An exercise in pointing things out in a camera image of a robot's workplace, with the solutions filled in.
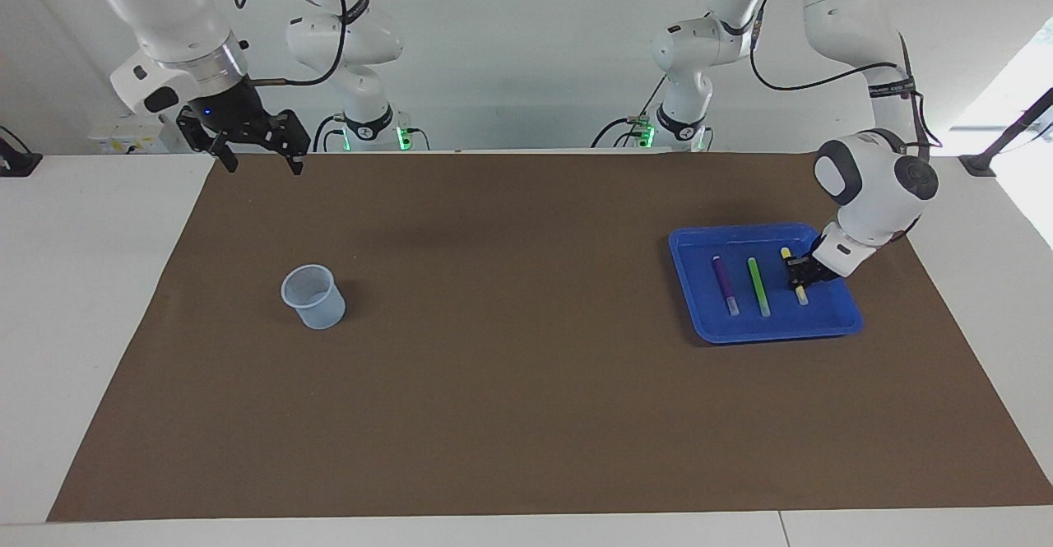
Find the white wall socket box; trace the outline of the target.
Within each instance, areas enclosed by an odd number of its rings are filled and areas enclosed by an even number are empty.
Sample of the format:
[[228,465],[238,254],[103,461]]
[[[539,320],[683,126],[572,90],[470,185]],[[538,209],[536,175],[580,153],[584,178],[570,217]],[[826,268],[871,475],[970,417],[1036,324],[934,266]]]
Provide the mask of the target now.
[[95,121],[87,131],[91,145],[103,154],[168,155],[188,153],[187,142],[165,116],[117,118],[112,123]]

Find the blue plastic tray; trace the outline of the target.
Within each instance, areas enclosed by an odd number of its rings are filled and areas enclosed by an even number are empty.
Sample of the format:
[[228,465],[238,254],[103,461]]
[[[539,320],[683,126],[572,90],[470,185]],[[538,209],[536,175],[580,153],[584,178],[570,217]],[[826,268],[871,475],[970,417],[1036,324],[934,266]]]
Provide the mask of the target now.
[[[670,257],[696,333],[706,341],[729,345],[816,340],[859,332],[865,319],[843,280],[804,289],[806,306],[798,304],[789,285],[780,250],[789,248],[798,256],[817,236],[815,229],[801,222],[692,227],[670,232]],[[715,255],[722,257],[730,274],[740,307],[738,316],[727,313],[712,266]],[[759,313],[747,266],[749,256],[757,258],[763,273],[770,318],[761,318]]]

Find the translucent plastic cup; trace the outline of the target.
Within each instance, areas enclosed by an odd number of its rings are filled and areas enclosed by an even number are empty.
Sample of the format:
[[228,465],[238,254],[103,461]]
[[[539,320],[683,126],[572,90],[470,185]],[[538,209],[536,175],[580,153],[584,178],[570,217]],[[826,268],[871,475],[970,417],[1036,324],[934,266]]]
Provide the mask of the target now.
[[345,297],[334,274],[318,263],[303,265],[290,272],[280,285],[280,296],[312,330],[326,330],[346,314]]

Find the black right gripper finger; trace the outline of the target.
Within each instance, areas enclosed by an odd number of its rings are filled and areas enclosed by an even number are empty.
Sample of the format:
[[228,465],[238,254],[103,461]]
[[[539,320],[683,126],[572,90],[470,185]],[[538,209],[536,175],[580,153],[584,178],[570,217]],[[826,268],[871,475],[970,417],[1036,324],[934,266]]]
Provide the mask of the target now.
[[267,116],[263,146],[279,154],[294,175],[300,176],[304,172],[304,160],[311,145],[311,136],[293,109],[283,109]]
[[239,161],[229,146],[225,132],[211,133],[195,113],[179,113],[177,126],[192,151],[207,153],[220,161],[229,173],[236,172]]

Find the brown table mat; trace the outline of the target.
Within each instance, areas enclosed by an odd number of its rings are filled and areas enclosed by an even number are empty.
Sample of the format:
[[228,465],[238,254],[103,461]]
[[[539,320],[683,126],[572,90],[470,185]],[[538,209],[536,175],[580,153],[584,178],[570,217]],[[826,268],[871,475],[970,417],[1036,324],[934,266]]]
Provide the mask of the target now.
[[907,241],[847,282],[861,333],[694,333],[670,232],[832,213],[804,155],[213,167],[49,521],[1053,503]]

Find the green pen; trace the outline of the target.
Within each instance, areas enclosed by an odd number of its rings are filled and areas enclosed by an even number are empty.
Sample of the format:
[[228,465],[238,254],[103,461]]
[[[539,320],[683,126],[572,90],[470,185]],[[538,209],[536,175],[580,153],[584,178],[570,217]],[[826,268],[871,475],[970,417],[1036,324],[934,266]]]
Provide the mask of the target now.
[[763,273],[761,273],[760,265],[755,256],[749,256],[747,259],[747,266],[749,269],[749,278],[751,278],[761,318],[770,318],[772,316],[772,311],[770,302],[768,302],[767,289],[763,282]]

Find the black stand with pole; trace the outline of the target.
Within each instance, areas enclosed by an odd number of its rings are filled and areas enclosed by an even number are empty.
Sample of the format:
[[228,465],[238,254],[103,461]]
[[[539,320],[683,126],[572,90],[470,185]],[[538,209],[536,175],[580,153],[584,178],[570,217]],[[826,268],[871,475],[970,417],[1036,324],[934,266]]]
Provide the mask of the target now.
[[1046,90],[1046,92],[1026,108],[1014,123],[1010,126],[1004,129],[1001,133],[990,145],[986,146],[985,150],[975,155],[960,155],[958,160],[966,169],[967,173],[973,177],[986,177],[993,178],[996,173],[990,167],[994,158],[1004,153],[1007,146],[1010,146],[1012,141],[1018,136],[1022,135],[1028,128],[1033,126],[1037,123],[1039,119],[1048,113],[1050,109],[1053,109],[1053,86]]

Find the black table clamp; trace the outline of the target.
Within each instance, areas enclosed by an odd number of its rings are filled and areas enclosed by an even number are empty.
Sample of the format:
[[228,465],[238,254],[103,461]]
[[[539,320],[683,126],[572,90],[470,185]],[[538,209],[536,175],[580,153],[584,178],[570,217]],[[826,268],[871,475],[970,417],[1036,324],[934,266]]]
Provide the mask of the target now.
[[0,177],[27,177],[43,155],[31,150],[8,126],[0,124]]

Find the purple pen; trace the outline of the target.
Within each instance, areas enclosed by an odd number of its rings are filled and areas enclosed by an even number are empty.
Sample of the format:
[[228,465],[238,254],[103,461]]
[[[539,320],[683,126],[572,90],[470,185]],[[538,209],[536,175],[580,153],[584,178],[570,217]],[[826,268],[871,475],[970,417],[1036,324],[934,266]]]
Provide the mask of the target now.
[[713,256],[712,266],[718,287],[721,289],[721,295],[723,300],[726,300],[727,313],[731,316],[740,315],[740,307],[738,307],[735,290],[722,257],[719,255]]

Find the yellow pen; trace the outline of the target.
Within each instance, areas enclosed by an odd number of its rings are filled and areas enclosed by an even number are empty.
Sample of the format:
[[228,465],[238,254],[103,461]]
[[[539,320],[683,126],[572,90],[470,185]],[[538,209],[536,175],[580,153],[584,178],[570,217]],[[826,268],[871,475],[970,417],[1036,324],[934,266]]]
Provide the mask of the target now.
[[[787,270],[790,270],[791,262],[794,259],[790,249],[782,248],[782,250],[780,250],[780,254],[782,255],[782,260]],[[809,302],[809,299],[808,296],[806,296],[804,287],[802,287],[802,285],[793,285],[793,290],[795,291],[798,304],[800,304],[800,306],[806,306],[806,304]]]

